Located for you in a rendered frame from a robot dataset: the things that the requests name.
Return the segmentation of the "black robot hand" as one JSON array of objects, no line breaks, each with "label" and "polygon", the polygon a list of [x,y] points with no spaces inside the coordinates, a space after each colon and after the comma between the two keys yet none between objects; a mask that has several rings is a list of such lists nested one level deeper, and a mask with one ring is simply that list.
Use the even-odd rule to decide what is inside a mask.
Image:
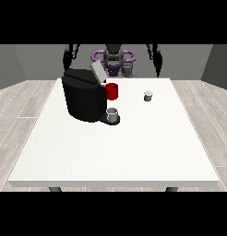
[{"label": "black robot hand", "polygon": [[63,57],[63,66],[66,71],[72,64],[73,54],[71,52],[65,52]]},{"label": "black robot hand", "polygon": [[153,54],[153,64],[156,69],[156,75],[157,77],[159,77],[161,73],[161,67],[162,67],[162,56],[160,53]]}]

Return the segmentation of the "pale grey machine lid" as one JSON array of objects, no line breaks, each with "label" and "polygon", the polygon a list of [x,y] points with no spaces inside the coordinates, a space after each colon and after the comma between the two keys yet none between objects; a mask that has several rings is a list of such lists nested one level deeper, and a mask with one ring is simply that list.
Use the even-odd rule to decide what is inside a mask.
[{"label": "pale grey machine lid", "polygon": [[100,84],[105,83],[107,75],[102,67],[100,61],[96,61],[90,65],[92,72],[94,73],[95,77],[99,81]]}]

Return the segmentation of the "black coffee machine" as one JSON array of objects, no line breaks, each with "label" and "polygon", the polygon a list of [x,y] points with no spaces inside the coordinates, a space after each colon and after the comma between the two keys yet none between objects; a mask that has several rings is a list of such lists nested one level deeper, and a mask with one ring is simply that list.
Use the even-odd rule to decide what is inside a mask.
[{"label": "black coffee machine", "polygon": [[116,122],[107,120],[106,84],[101,85],[91,70],[69,68],[62,76],[62,84],[71,116],[82,122],[120,123],[119,114]]}]

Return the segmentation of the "red pod holder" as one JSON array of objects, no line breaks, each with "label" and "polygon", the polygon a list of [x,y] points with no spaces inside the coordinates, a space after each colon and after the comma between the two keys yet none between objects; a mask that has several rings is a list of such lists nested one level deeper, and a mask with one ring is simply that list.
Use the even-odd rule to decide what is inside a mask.
[{"label": "red pod holder", "polygon": [[115,83],[107,83],[105,85],[106,99],[116,100],[118,98],[118,85]]}]

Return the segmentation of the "small grey cup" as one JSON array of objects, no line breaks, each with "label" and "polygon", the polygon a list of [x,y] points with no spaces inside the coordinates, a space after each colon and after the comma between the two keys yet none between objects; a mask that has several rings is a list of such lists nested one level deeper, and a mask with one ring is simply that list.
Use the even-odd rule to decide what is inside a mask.
[{"label": "small grey cup", "polygon": [[117,119],[118,119],[118,111],[115,108],[109,108],[106,111],[106,114],[107,114],[107,120],[110,123],[114,123],[114,122],[117,121]]}]

